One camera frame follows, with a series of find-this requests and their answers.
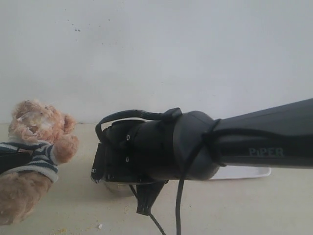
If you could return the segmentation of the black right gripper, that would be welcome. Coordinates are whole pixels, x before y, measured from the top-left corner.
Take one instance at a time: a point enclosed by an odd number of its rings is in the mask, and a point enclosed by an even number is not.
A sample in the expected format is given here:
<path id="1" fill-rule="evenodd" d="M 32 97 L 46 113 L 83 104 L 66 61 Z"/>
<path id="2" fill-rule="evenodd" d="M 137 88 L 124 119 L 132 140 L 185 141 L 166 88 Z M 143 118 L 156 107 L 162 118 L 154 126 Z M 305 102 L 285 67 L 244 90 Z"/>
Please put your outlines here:
<path id="1" fill-rule="evenodd" d="M 130 129 L 143 123 L 144 121 L 115 121 L 102 130 L 91 168 L 91 180 L 94 183 L 147 183 L 147 176 L 135 164 L 127 141 Z"/>

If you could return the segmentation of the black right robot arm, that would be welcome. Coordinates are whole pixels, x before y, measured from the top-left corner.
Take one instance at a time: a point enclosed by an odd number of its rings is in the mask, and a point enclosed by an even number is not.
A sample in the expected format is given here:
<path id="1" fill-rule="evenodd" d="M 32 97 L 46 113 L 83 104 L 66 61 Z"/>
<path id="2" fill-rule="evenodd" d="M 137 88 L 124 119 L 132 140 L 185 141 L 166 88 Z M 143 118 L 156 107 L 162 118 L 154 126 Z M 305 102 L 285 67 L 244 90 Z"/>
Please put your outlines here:
<path id="1" fill-rule="evenodd" d="M 94 182 L 206 181 L 225 166 L 312 168 L 313 101 L 213 119 L 180 108 L 125 110 L 95 127 Z"/>

